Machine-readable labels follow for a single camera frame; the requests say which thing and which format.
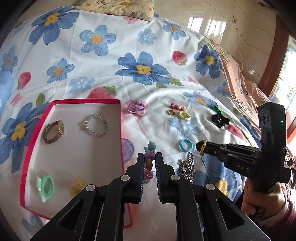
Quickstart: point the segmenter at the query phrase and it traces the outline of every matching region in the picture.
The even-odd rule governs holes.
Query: bed sheet
[[[249,131],[258,146],[260,146],[261,131],[259,128],[257,107],[266,103],[269,99],[254,82],[242,75],[238,62],[230,54],[215,41],[211,40],[211,43],[215,46],[215,50],[221,58],[224,75],[232,99],[243,114],[244,121],[251,124],[252,127]]]
[[[21,240],[29,240],[46,223],[20,206],[19,194],[27,146],[50,101],[120,99],[125,168],[149,141],[174,169],[178,159],[186,158],[178,147],[183,138],[193,144],[207,139],[257,147],[249,126],[233,113],[236,105],[213,45],[157,14],[146,22],[53,9],[16,26],[0,49],[0,61],[15,79],[0,122],[0,206]],[[144,103],[144,116],[126,111],[131,100]],[[167,115],[171,102],[185,106],[191,120]],[[231,124],[216,127],[211,105]],[[244,177],[212,156],[201,158],[196,150],[193,155],[194,183],[213,183],[236,201]],[[144,186],[141,204],[131,205],[131,217],[133,226],[124,230],[124,240],[176,240],[175,206],[159,202],[155,177]]]

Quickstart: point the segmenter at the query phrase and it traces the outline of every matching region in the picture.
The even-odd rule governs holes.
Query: watch
[[[54,138],[48,140],[47,139],[47,134],[50,131],[51,128],[53,128],[54,126],[58,126],[57,127],[57,134],[55,135]],[[47,144],[51,144],[56,142],[60,137],[62,137],[64,135],[64,130],[65,130],[65,125],[62,122],[62,120],[57,120],[54,123],[48,124],[43,132],[43,139]]]

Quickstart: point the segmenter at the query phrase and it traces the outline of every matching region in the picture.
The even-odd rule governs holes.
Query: gold ring
[[[169,114],[169,115],[175,115],[175,112],[174,112],[173,110],[169,110],[169,111],[168,111],[168,114]]]
[[[189,121],[190,120],[190,115],[188,114],[188,113],[186,113],[186,112],[184,112],[184,111],[181,111],[180,113],[179,113],[179,116],[180,116],[180,118],[182,119],[182,120],[185,120],[185,121]]]

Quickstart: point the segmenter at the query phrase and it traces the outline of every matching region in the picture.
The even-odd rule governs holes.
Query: electrical cable
[[[239,48],[239,30],[238,30],[238,28],[237,28],[237,46],[238,46],[238,48]],[[239,48],[239,55],[240,55],[240,57],[241,57],[241,61],[242,61],[242,54],[241,54],[241,52],[240,52],[240,48]]]

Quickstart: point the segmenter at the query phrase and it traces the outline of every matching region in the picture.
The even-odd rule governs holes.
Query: blue flower print
[[[149,46],[151,46],[152,44],[154,44],[155,39],[157,39],[157,37],[155,36],[154,33],[152,33],[151,29],[146,28],[144,31],[140,31],[140,33],[138,34],[138,36],[140,37],[138,39],[138,41],[141,44],[147,44]]]
[[[36,116],[42,114],[48,106],[48,102],[41,104],[33,109],[29,102],[20,109],[17,117],[9,118],[2,128],[2,133],[6,137],[0,139],[0,164],[3,164],[12,152],[11,172],[17,172],[20,169],[24,147],[29,146],[33,132],[39,123]]]
[[[229,88],[228,88],[228,85],[227,85],[226,81],[222,84],[222,86],[219,86],[217,88],[217,92],[220,93],[223,96],[231,97],[231,93],[229,91]]]
[[[219,56],[216,52],[216,50],[211,49],[207,47],[207,45],[202,46],[202,51],[197,52],[194,55],[194,59],[196,61],[200,61],[195,69],[197,72],[199,72],[202,76],[204,76],[207,71],[209,71],[209,74],[212,79],[218,78],[220,76],[220,71],[222,69],[221,60],[219,59]]]
[[[47,75],[50,76],[47,83],[55,82],[57,80],[67,79],[67,73],[71,72],[75,68],[74,64],[67,64],[66,59],[61,59],[57,66],[51,66],[47,70]]]
[[[12,68],[17,65],[17,56],[15,56],[15,46],[11,46],[8,53],[3,55],[3,71],[10,71],[12,73]]]
[[[165,24],[163,25],[163,29],[171,33],[174,40],[178,40],[179,37],[184,38],[186,36],[185,32],[181,30],[181,27],[179,25],[176,25],[174,23],[169,23],[167,21],[163,21]]]
[[[22,219],[22,224],[31,236],[34,236],[44,226],[41,219],[33,213],[30,214],[30,222]]]
[[[73,79],[69,84],[72,87],[72,89],[70,89],[70,93],[75,95],[78,94],[80,91],[84,92],[91,88],[90,84],[94,81],[94,78],[88,78],[86,76],[79,77],[78,79]]]
[[[183,92],[183,95],[186,97],[190,97],[187,101],[196,105],[206,106],[211,108],[212,105],[218,107],[217,103],[207,97],[204,97],[200,92],[194,91],[193,94],[189,94],[188,92]]]
[[[169,72],[160,64],[153,64],[153,58],[149,53],[140,53],[137,62],[131,53],[126,53],[124,57],[118,59],[118,64],[127,69],[118,70],[115,74],[133,77],[133,80],[137,83],[144,85],[152,85],[152,82],[170,83],[169,78],[162,76],[169,74]]]
[[[235,202],[241,194],[238,187],[241,186],[244,176],[224,167],[223,162],[219,161],[215,156],[205,154],[202,157],[202,162],[207,173],[195,170],[193,174],[193,183],[199,186],[205,186],[207,183],[212,183],[231,201]]]
[[[56,41],[61,31],[60,28],[70,29],[79,16],[78,12],[69,12],[71,10],[71,7],[59,7],[38,17],[32,22],[32,27],[37,27],[31,32],[29,42],[37,43],[42,35],[46,45]]]
[[[98,56],[105,56],[109,51],[108,44],[116,40],[116,35],[107,33],[107,27],[103,24],[96,27],[94,32],[90,30],[82,31],[79,37],[84,42],[81,51],[89,53],[94,50]]]
[[[198,122],[195,117],[191,117],[191,120],[180,120],[177,117],[168,118],[169,125],[177,129],[177,134],[181,137],[191,138],[193,136],[200,136],[201,129],[197,126]]]
[[[249,119],[245,116],[242,115],[239,119],[239,121],[247,128],[247,130],[251,133],[252,137],[254,138],[255,142],[257,143],[258,147],[261,149],[261,137],[258,135],[257,131],[255,128],[252,126],[251,122]]]

